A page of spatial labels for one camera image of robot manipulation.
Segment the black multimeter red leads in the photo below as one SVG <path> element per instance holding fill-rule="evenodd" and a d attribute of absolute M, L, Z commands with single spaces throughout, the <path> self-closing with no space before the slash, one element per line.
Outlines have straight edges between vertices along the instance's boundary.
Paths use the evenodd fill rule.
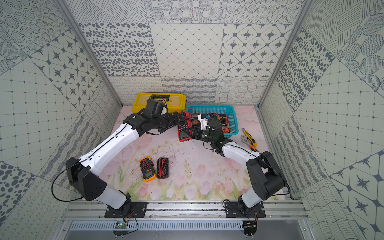
<path fill-rule="evenodd" d="M 159 158 L 157 160 L 157 178 L 166 179 L 169 177 L 169 159 Z"/>

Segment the yellow orange multimeter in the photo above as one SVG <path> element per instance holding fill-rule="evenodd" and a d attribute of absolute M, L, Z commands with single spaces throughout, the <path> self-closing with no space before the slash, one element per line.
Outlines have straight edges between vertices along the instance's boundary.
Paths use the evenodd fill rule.
<path fill-rule="evenodd" d="M 154 169 L 154 163 L 151 157 L 145 157 L 141 159 L 140 168 L 141 168 L 145 183 L 148 183 L 157 177 L 157 174 Z"/>

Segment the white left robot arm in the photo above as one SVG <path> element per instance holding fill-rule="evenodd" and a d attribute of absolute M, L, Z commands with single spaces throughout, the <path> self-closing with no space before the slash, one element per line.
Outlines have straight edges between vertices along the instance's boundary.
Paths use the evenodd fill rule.
<path fill-rule="evenodd" d="M 160 100 L 149 99 L 144 109 L 126 117 L 119 128 L 95 149 L 79 159 L 70 158 L 66 162 L 70 185 L 87 201 L 98 201 L 110 208 L 128 215 L 132 200 L 129 194 L 115 189 L 99 175 L 121 150 L 151 130 L 160 134 L 181 122 L 178 112 L 171 113 L 166 104 Z"/>

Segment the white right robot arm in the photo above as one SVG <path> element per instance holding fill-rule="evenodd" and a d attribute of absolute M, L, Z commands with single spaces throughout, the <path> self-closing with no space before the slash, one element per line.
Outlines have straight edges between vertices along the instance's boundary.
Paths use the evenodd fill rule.
<path fill-rule="evenodd" d="M 247 167 L 250 189 L 238 198 L 239 208 L 249 211 L 288 186 L 282 170 L 271 153 L 249 151 L 223 133 L 221 122 L 206 114 L 197 116 L 200 129 L 194 127 L 192 138 L 209 143 L 212 150 L 222 157 L 232 159 Z"/>

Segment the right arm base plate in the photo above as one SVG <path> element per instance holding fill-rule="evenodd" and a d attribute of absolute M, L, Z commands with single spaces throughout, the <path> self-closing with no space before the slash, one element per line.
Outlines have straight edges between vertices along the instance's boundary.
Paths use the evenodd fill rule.
<path fill-rule="evenodd" d="M 242 203 L 236 201 L 223 200 L 223 208 L 226 212 L 227 218 L 265 218 L 265 208 L 262 203 L 255 205 L 252 208 L 248 208 Z"/>

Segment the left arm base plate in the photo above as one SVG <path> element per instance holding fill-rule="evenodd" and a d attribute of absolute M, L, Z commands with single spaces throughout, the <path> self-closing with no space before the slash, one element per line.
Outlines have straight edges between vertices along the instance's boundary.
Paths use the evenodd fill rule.
<path fill-rule="evenodd" d="M 105 218 L 144 218 L 147 211 L 148 202 L 126 202 L 119 209 L 107 206 Z"/>

